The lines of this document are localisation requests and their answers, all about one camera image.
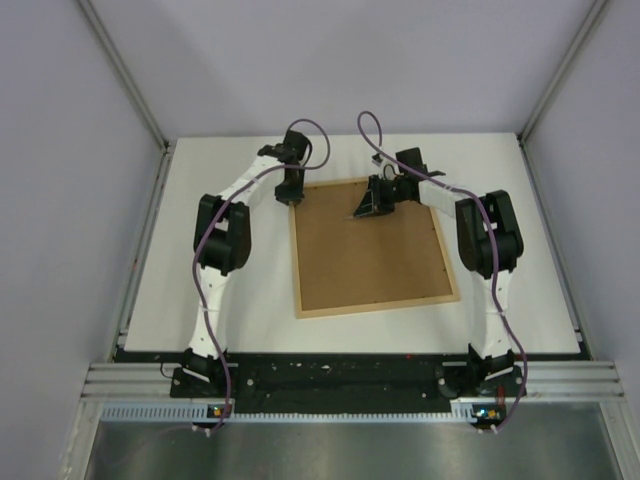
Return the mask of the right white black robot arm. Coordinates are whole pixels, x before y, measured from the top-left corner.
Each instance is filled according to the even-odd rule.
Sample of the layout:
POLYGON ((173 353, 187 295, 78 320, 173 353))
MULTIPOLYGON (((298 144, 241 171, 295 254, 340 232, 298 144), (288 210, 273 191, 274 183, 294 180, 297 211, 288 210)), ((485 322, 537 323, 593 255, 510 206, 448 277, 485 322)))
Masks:
POLYGON ((487 396, 515 373, 514 348, 520 344, 506 320, 509 286, 524 241, 509 194, 497 190, 478 196, 449 185, 440 171, 429 171, 419 148, 372 156, 378 172, 368 177, 356 219, 393 213, 412 201, 432 207, 455 220, 457 251, 473 282, 471 339, 466 373, 459 392, 487 396))

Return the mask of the light wooden picture frame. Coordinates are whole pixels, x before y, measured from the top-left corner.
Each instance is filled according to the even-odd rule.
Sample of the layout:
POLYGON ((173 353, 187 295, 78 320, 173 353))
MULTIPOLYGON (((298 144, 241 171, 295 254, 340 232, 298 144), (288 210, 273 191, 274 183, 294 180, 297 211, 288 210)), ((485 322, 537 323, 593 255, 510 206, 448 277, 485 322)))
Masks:
POLYGON ((435 209, 403 202, 389 215, 344 221, 365 190, 363 178, 311 183, 290 208, 297 318, 459 301, 435 209))

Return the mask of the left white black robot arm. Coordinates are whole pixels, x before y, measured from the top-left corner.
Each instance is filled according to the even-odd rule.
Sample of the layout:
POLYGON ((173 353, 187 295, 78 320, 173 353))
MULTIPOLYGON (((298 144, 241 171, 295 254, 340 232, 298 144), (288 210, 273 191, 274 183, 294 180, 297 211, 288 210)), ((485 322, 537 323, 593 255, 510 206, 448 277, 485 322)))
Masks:
POLYGON ((226 189, 199 200, 192 261, 199 306, 182 368, 205 396, 220 394, 229 378, 224 336, 216 330, 223 323, 231 274, 244 267, 251 252, 251 211, 269 196, 285 206, 299 204, 311 152, 308 137, 288 130, 281 142, 261 147, 249 168, 226 189))

